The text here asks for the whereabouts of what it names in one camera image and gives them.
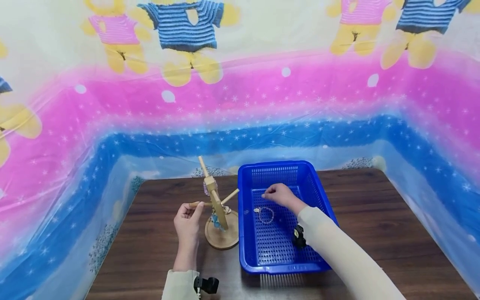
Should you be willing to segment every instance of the blue striped shirt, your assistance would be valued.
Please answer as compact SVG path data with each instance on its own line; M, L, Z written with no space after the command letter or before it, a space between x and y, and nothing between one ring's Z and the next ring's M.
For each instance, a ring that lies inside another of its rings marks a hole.
M1 76L0 76L0 94L11 92L12 88Z
M220 27L223 16L223 3L200 0L195 3L175 3L171 5L139 4L146 10L158 30L162 49L195 52L205 47L216 48L213 25ZM187 10L195 9L198 23L190 23Z
M469 3L470 0L446 0L435 6L433 0L405 0L396 28L410 33L435 30L444 34L455 12L462 12Z

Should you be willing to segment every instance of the person's left hand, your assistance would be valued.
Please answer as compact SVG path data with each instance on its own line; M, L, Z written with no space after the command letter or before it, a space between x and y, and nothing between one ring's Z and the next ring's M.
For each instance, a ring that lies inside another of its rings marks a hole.
M180 206L173 219L179 237L179 249L192 250L198 245L198 231L200 229L198 222L203 210L203 202L200 202L195 209L190 209L188 203Z

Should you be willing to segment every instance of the yellow bear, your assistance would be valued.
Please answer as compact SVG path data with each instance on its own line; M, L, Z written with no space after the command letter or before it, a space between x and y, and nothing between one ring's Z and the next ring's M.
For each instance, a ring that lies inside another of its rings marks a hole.
M392 21L403 0L335 0L327 7L327 15L341 15L340 27L330 51L344 54L352 45L357 54L366 56L373 52L382 21Z
M0 41L0 58L6 57L8 49ZM0 77L0 100L10 93L10 85ZM34 112L23 104L0 104L0 167L10 155L10 146L5 139L5 133L16 132L19 135L34 139L40 135L42 123Z
M393 66L408 51L408 63L417 69L429 68L437 52L433 38L442 37L456 11L480 13L480 0L401 0L402 15L396 36L381 59L383 69Z
M232 4L211 0L153 0L139 4L131 16L158 31L165 56L174 59L162 66L164 79L183 86L196 69L207 84L222 79L221 64L208 53L217 48L214 26L231 26L240 20L240 10Z
M85 5L95 14L84 21L81 28L85 34L100 37L105 47L110 68L123 73L125 63L135 73L148 71L140 40L150 40L150 33L137 25L126 14L123 0L113 0L112 6L96 6L92 0Z

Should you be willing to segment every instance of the pink striped shirt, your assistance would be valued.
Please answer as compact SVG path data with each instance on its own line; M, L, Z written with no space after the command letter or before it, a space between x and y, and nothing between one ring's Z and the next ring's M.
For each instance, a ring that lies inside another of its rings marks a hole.
M140 43L135 34L137 22L132 21L125 14L115 17L92 16L88 20L104 44L137 45Z
M346 25L379 25L385 8L392 0L342 0L342 18Z

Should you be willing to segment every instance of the white sleeve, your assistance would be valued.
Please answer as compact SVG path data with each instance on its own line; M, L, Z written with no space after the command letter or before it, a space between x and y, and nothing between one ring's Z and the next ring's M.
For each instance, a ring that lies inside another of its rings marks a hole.
M298 215L307 244L345 283L356 300L405 300L379 265L320 209Z
M163 289L162 300L198 300L193 282L200 273L197 271L173 272L170 270Z

